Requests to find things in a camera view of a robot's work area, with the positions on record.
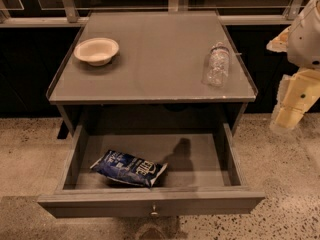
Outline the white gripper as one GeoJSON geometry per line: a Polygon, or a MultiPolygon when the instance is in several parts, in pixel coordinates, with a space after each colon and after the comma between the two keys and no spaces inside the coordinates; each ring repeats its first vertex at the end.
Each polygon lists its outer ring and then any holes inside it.
{"type": "MultiPolygon", "coordinates": [[[[285,28],[270,40],[266,49],[272,52],[286,52],[290,28],[285,28]]],[[[320,98],[320,71],[300,68],[293,76],[286,75],[287,83],[282,106],[277,104],[271,115],[270,129],[275,133],[293,130],[303,118],[298,110],[309,110],[320,98]]]]}

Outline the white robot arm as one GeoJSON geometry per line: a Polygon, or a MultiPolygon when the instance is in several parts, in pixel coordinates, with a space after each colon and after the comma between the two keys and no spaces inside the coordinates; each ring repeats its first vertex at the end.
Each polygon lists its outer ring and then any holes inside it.
{"type": "Polygon", "coordinates": [[[292,76],[282,77],[271,116],[270,129],[284,134],[293,130],[320,98],[320,0],[310,0],[266,48],[286,52],[288,61],[299,67],[292,76]]]}

